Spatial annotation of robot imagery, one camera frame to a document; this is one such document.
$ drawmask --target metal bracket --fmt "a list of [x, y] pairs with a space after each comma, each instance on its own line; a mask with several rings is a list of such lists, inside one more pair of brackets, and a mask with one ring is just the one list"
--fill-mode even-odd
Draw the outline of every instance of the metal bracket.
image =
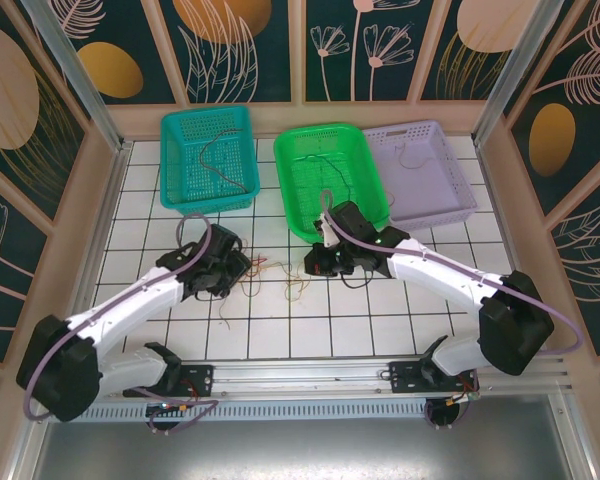
[[[432, 385], [422, 376], [419, 360], [407, 362], [391, 362], [389, 370], [383, 372], [383, 378], [391, 382], [393, 393], [462, 393], [464, 386], [458, 377], [442, 377], [437, 385]], [[473, 383], [473, 371], [461, 373], [469, 383]]]
[[[187, 398], [193, 397], [191, 385], [199, 397], [210, 397], [213, 388], [213, 365], [182, 365], [180, 368], [180, 382], [171, 391], [167, 392], [161, 388], [147, 388], [156, 395], [165, 397]], [[123, 396], [127, 398], [142, 397], [141, 393], [134, 390], [125, 390]]]

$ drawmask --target teal basket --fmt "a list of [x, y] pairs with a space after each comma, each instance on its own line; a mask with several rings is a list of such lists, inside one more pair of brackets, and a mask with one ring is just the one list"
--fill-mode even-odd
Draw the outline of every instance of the teal basket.
[[[213, 141], [225, 130], [226, 133]], [[205, 148], [202, 161], [200, 152]], [[243, 185], [228, 182], [226, 178]], [[251, 121], [246, 107], [188, 110], [160, 126], [160, 201], [183, 215], [247, 208], [260, 191]]]

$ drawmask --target gray metal floor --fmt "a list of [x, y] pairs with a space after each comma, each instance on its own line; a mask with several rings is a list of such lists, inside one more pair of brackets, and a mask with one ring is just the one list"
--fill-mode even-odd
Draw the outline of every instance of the gray metal floor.
[[49, 427], [38, 480], [570, 478], [548, 402], [485, 398], [451, 431], [423, 419]]

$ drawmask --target dark green wallpaper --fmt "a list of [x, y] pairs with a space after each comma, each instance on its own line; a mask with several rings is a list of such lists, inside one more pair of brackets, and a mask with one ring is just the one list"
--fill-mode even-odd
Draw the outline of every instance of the dark green wallpaper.
[[84, 104], [82, 103], [82, 100], [80, 100], [80, 97], [78, 96], [78, 93], [73, 88], [73, 85], [71, 85], [71, 82], [69, 82], [67, 80], [67, 78], [64, 76], [64, 73], [62, 72], [62, 67], [56, 61], [55, 57], [53, 56], [53, 53], [51, 53], [51, 50], [49, 50], [47, 43], [42, 39], [42, 37], [40, 36], [38, 31], [36, 30], [35, 26], [33, 25], [33, 22], [31, 21], [31, 17], [29, 17], [29, 14], [27, 13], [27, 10], [24, 8], [24, 6], [22, 5], [20, 0], [16, 0], [15, 4], [20, 9], [20, 13], [22, 14], [25, 21], [29, 24], [29, 27], [33, 31], [34, 35], [36, 35], [36, 38], [38, 39], [38, 43], [42, 46], [42, 48], [44, 48], [44, 51], [46, 52], [47, 57], [49, 57], [49, 60], [51, 60], [51, 63], [53, 63], [53, 66], [56, 67], [56, 70], [58, 71], [58, 73], [60, 75], [62, 75], [62, 77], [64, 78], [65, 84], [69, 87], [69, 90], [71, 90], [73, 98], [75, 98], [76, 101], [78, 102], [78, 105], [80, 105], [80, 109], [82, 110], [82, 113], [84, 113], [85, 116], [89, 120], [91, 120], [91, 114], [85, 108]]
[[600, 186], [552, 235], [591, 342], [600, 355]]
[[[64, 2], [76, 11], [76, 0]], [[65, 33], [108, 105], [175, 103], [140, 0], [82, 2], [75, 18], [58, 6]]]
[[47, 237], [0, 196], [0, 362], [18, 323]]
[[529, 67], [527, 67], [527, 70], [525, 71], [524, 76], [520, 79], [520, 83], [518, 83], [518, 86], [516, 87], [515, 91], [513, 92], [513, 95], [511, 95], [511, 98], [505, 105], [505, 107], [504, 107], [505, 116], [509, 115], [509, 112], [511, 111], [511, 109], [514, 107], [514, 105], [518, 101], [518, 98], [520, 98], [520, 94], [522, 93], [522, 90], [524, 90], [524, 88], [527, 86], [526, 81], [527, 81], [528, 77], [531, 75], [532, 72], [535, 71], [536, 67], [538, 66], [538, 63], [540, 63], [540, 60], [542, 59], [544, 52], [547, 50], [547, 47], [553, 40], [553, 37], [555, 36], [556, 32], [560, 28], [560, 25], [562, 24], [562, 22], [564, 21], [564, 17], [566, 17], [567, 13], [569, 13], [569, 10], [573, 6], [574, 1], [575, 0], [564, 0], [564, 3], [562, 4], [562, 7], [560, 8], [560, 12], [558, 13], [558, 16], [556, 17], [556, 20], [553, 22], [553, 25], [551, 26], [549, 33], [547, 33], [547, 36], [544, 38], [542, 45], [540, 46], [540, 48], [538, 49], [538, 52], [536, 53], [536, 56], [534, 57], [533, 61], [529, 64]]
[[0, 172], [54, 218], [84, 131], [0, 9]]
[[352, 2], [308, 0], [307, 101], [349, 101], [352, 89], [353, 100], [406, 100], [432, 4], [376, 2], [362, 12]]
[[511, 131], [545, 213], [600, 161], [600, 0], [580, 15]]
[[[431, 69], [422, 92], [422, 100], [486, 100], [515, 46], [512, 39], [522, 31], [527, 16], [521, 14], [529, 2], [509, 0], [491, 2], [498, 8], [485, 12], [487, 2], [452, 0]], [[475, 25], [463, 23], [459, 29], [459, 13], [475, 19]], [[493, 36], [491, 27], [501, 29], [503, 39]], [[468, 45], [462, 40], [464, 36]]]
[[191, 103], [291, 101], [287, 0], [160, 6]]

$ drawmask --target green basket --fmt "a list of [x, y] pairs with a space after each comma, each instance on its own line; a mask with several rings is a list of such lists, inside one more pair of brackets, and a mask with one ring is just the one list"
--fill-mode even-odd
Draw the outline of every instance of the green basket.
[[389, 204], [362, 131], [346, 124], [297, 128], [274, 145], [289, 228], [309, 243], [322, 241], [314, 222], [322, 213], [320, 193], [334, 205], [355, 202], [376, 229], [387, 224]]

